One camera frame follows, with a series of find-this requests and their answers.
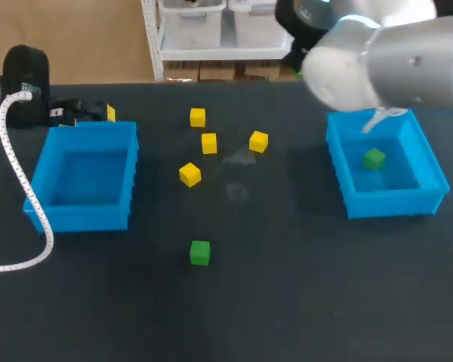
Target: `floor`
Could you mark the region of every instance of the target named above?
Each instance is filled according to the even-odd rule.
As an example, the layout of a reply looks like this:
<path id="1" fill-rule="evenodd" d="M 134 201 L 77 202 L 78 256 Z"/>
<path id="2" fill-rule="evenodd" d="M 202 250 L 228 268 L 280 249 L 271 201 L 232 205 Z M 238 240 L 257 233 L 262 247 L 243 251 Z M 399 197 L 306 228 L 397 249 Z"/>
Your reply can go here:
<path id="1" fill-rule="evenodd" d="M 45 51 L 53 84 L 154 81 L 140 0 L 0 0 L 0 73 L 16 44 Z"/>

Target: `green cube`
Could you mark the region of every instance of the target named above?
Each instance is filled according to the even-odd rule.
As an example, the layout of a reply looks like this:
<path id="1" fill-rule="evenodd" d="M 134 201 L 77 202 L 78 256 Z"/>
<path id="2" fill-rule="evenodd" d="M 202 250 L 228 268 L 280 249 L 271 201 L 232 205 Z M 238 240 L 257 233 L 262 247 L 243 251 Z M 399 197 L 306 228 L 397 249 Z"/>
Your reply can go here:
<path id="1" fill-rule="evenodd" d="M 372 171 L 377 171 L 383 168 L 386 162 L 386 155 L 378 149 L 372 149 L 364 155 L 362 164 Z"/>
<path id="2" fill-rule="evenodd" d="M 194 240 L 190 248 L 190 262 L 193 265 L 208 265 L 210 263 L 210 243 Z"/>

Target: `cardboard box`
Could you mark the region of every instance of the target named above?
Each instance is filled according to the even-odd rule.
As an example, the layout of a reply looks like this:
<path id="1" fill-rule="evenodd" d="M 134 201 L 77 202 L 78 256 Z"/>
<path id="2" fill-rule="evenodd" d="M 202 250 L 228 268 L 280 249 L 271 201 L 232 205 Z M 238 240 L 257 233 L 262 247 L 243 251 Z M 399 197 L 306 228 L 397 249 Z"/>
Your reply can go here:
<path id="1" fill-rule="evenodd" d="M 278 60 L 254 60 L 247 62 L 245 75 L 254 79 L 276 81 L 280 75 L 280 62 Z"/>
<path id="2" fill-rule="evenodd" d="M 280 69 L 279 81 L 300 81 L 301 76 L 297 76 L 292 72 L 292 69 L 288 67 L 282 67 Z"/>
<path id="3" fill-rule="evenodd" d="M 180 83 L 197 82 L 199 62 L 165 62 L 165 80 Z"/>
<path id="4" fill-rule="evenodd" d="M 235 62 L 229 60 L 205 61 L 199 72 L 200 81 L 233 81 Z"/>

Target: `white cable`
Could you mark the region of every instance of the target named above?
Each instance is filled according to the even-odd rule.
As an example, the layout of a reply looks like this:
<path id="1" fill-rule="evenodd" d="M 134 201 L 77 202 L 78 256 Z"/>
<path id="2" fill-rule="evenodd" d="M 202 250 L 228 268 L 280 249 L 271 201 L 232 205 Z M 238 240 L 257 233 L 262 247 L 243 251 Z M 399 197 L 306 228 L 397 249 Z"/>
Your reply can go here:
<path id="1" fill-rule="evenodd" d="M 42 251 L 40 255 L 37 257 L 27 261 L 27 262 L 19 262 L 18 264 L 11 264 L 11 265 L 0 265 L 0 272 L 11 272 L 13 270 L 21 270 L 25 268 L 29 268 L 36 264 L 39 264 L 42 260 L 47 258 L 52 251 L 52 247 L 54 246 L 54 233 L 52 232 L 51 224 L 49 223 L 42 206 L 40 206 L 39 200 L 37 196 L 35 196 L 35 192 L 32 189 L 32 186 L 25 176 L 25 173 L 20 166 L 17 156 L 15 155 L 14 149 L 12 149 L 12 145 L 10 143 L 10 139 L 8 138 L 7 133 L 7 112 L 12 103 L 20 102 L 24 100 L 31 100 L 32 93 L 31 92 L 17 92 L 7 96 L 2 104 L 0 105 L 0 138 L 2 140 L 3 148 L 5 149 L 5 153 L 7 154 L 8 160 L 10 161 L 11 166 L 13 167 L 15 174 L 20 181 L 20 184 L 23 187 L 27 197 L 29 198 L 30 202 L 32 203 L 33 209 L 37 213 L 39 217 L 40 223 L 44 228 L 45 232 L 45 249 Z"/>

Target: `robotic arm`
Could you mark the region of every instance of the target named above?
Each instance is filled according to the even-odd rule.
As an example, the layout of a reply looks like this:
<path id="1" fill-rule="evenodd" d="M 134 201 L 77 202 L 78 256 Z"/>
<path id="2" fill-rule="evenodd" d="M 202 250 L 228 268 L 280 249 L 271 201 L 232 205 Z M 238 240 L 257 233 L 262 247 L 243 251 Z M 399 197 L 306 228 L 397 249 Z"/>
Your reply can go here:
<path id="1" fill-rule="evenodd" d="M 7 113 L 8 127 L 74 126 L 78 120 L 112 120 L 107 103 L 51 99 L 47 55 L 25 45 L 13 47 L 5 56 L 0 75 L 0 103 L 21 91 L 30 92 L 32 99 L 11 104 Z"/>
<path id="2" fill-rule="evenodd" d="M 436 17 L 432 0 L 295 1 L 279 0 L 276 9 L 295 37 L 287 61 L 301 63 L 321 102 L 342 112 L 453 111 L 453 17 Z"/>

